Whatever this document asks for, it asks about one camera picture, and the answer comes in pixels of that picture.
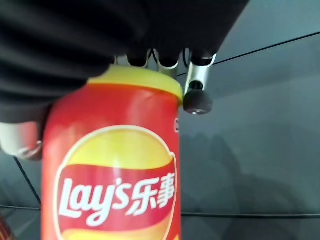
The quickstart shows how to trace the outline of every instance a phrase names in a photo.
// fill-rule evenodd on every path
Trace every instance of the lay's chip canister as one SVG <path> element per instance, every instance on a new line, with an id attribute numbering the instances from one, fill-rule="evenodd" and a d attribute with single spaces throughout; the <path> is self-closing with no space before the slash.
<path id="1" fill-rule="evenodd" d="M 182 88 L 112 66 L 59 101 L 43 152 L 43 240 L 181 240 Z"/>

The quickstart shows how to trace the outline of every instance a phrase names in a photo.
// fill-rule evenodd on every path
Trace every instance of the gray background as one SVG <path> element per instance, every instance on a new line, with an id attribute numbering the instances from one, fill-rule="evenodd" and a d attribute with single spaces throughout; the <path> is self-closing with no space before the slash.
<path id="1" fill-rule="evenodd" d="M 319 13 L 318 0 L 252 0 L 216 62 L 318 32 Z M 183 64 L 179 71 L 186 71 Z M 320 214 L 320 35 L 215 65 L 208 91 L 214 99 L 210 114 L 180 114 L 182 211 Z M 41 163 L 21 164 L 40 195 Z M 39 207 L 16 163 L 3 153 L 0 205 Z M 0 213 L 18 239 L 40 239 L 39 211 Z M 182 225 L 183 240 L 311 240 L 320 236 L 319 224 L 184 217 Z"/>

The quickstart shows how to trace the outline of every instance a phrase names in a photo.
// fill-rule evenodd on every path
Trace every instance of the red label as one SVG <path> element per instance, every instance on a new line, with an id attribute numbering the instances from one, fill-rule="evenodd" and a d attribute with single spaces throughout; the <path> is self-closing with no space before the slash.
<path id="1" fill-rule="evenodd" d="M 148 170 L 67 166 L 58 185 L 60 231 L 131 231 L 153 226 L 173 211 L 176 177 L 174 160 Z"/>

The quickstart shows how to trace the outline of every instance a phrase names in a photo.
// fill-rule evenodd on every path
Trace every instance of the black fabric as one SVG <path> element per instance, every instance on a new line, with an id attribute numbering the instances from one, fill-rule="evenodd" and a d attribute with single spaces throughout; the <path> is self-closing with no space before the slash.
<path id="1" fill-rule="evenodd" d="M 116 55 L 216 53 L 248 1 L 0 1 L 0 122 L 32 120 Z"/>

